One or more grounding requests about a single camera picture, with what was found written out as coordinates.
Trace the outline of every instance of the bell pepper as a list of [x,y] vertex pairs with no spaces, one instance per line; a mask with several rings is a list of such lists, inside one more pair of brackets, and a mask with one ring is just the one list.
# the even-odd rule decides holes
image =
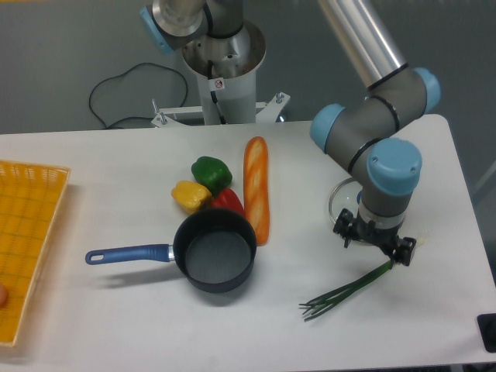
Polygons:
[[243,217],[245,216],[245,210],[241,201],[239,201],[238,195],[230,188],[225,188],[219,192],[217,197],[212,201],[212,207],[231,209]]
[[212,200],[212,194],[205,186],[192,181],[179,181],[170,194],[189,215]]
[[199,157],[191,165],[195,180],[204,185],[216,196],[222,189],[227,188],[233,181],[233,176],[227,165],[214,157]]

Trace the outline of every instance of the orange object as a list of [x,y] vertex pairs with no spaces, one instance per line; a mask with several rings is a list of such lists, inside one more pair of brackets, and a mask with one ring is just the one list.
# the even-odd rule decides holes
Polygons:
[[269,151],[262,137],[252,138],[245,149],[243,165],[243,193],[245,217],[250,221],[257,245],[264,245],[269,239]]

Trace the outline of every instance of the yellow basket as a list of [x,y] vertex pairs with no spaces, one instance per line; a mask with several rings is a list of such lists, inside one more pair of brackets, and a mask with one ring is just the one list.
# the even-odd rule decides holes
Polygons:
[[16,344],[71,169],[0,160],[0,346]]

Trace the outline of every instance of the blue handle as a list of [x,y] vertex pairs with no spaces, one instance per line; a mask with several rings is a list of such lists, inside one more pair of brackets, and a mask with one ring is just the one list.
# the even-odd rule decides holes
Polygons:
[[125,246],[110,250],[92,250],[86,253],[88,265],[112,264],[114,262],[153,260],[169,262],[169,244]]

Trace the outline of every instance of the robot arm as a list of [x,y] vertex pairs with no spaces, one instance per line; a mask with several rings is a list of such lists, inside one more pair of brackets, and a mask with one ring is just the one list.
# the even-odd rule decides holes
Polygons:
[[319,4],[370,93],[360,107],[329,105],[312,122],[315,143],[363,186],[358,215],[343,210],[334,232],[345,246],[364,240],[408,266],[415,240],[398,230],[422,157],[412,143],[389,137],[438,103],[439,82],[426,69],[410,69],[368,2]]

